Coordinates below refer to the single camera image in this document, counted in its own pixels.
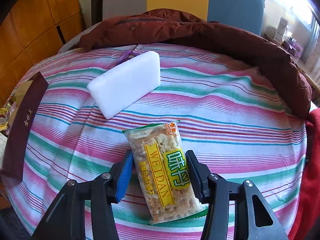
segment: orange logo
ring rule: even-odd
[[[174,134],[176,132],[177,128],[175,123],[171,122],[171,123],[166,123],[165,125],[168,129],[169,134]]]

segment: wooden cabinet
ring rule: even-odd
[[[0,107],[32,65],[83,30],[78,0],[18,0],[0,25]]]

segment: biscuit package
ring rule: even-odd
[[[150,124],[123,131],[129,141],[149,224],[184,218],[206,207],[195,197],[177,123]]]

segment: maroon box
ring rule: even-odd
[[[40,72],[32,76],[30,87],[24,95],[17,114],[13,120],[0,174],[22,181],[23,163],[31,124],[35,117],[41,99],[49,84]]]

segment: red fabric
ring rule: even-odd
[[[320,215],[320,108],[310,112],[306,128],[310,159],[302,174],[298,212],[290,240],[303,240]]]

